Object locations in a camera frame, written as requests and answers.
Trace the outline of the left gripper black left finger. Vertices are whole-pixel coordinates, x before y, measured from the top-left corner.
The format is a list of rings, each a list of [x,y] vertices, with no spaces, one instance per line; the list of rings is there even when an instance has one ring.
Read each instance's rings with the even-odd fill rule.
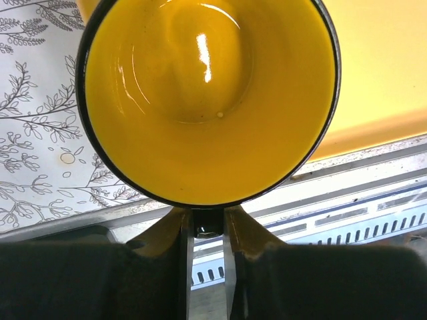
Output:
[[[130,302],[140,319],[187,319],[193,259],[193,213],[173,208],[127,242],[137,255]]]

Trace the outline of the yellow mug black handle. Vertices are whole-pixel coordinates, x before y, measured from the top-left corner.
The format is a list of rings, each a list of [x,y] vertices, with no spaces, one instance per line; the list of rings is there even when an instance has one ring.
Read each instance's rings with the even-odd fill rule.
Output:
[[[211,237],[318,148],[341,70],[323,1],[97,1],[75,84],[107,168]]]

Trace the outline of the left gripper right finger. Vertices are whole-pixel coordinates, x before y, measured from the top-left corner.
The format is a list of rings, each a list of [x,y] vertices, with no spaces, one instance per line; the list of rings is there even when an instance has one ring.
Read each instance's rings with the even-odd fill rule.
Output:
[[[241,206],[224,209],[228,319],[299,319],[288,293],[300,248],[270,233]]]

